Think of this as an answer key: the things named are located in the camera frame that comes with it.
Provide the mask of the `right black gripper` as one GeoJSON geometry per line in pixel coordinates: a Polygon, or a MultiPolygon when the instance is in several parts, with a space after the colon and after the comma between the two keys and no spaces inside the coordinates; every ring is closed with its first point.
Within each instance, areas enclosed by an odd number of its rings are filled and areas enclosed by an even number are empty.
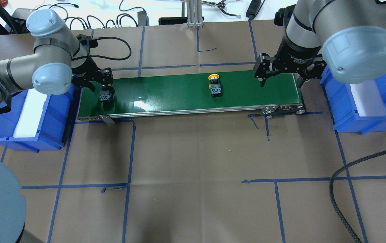
{"type": "Polygon", "coordinates": [[[311,79],[320,79],[327,62],[323,59],[314,59],[321,46],[307,48],[299,46],[290,40],[286,35],[282,38],[275,57],[266,53],[260,53],[253,66],[253,76],[260,82],[260,87],[264,88],[267,79],[278,75],[278,71],[284,73],[297,73],[297,88],[311,79]]]}

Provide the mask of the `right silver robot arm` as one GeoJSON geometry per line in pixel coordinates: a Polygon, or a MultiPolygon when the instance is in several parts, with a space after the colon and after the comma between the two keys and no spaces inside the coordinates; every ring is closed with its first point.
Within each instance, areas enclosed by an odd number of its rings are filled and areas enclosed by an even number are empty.
{"type": "Polygon", "coordinates": [[[274,23],[284,27],[277,53],[261,53],[254,77],[297,73],[301,84],[324,68],[342,83],[358,84],[386,74],[386,1],[299,0],[281,8],[274,23]]]}

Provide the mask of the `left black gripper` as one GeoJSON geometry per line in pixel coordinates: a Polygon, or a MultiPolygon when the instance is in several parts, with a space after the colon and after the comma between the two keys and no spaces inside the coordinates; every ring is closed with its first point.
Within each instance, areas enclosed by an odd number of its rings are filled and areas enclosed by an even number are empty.
{"type": "Polygon", "coordinates": [[[95,93],[96,88],[92,81],[99,83],[102,89],[113,86],[113,73],[111,68],[100,69],[90,57],[76,68],[72,69],[72,84],[79,88],[87,88],[95,93]]]}

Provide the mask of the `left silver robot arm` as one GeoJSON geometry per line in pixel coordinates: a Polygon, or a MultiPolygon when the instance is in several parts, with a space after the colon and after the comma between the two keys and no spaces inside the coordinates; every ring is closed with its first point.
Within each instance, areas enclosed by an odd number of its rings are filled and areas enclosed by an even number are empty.
{"type": "Polygon", "coordinates": [[[0,60],[0,112],[9,112],[14,92],[35,89],[46,95],[65,94],[77,86],[95,87],[113,81],[111,69],[99,69],[65,22],[51,9],[30,14],[26,26],[36,38],[33,54],[0,60]]]}

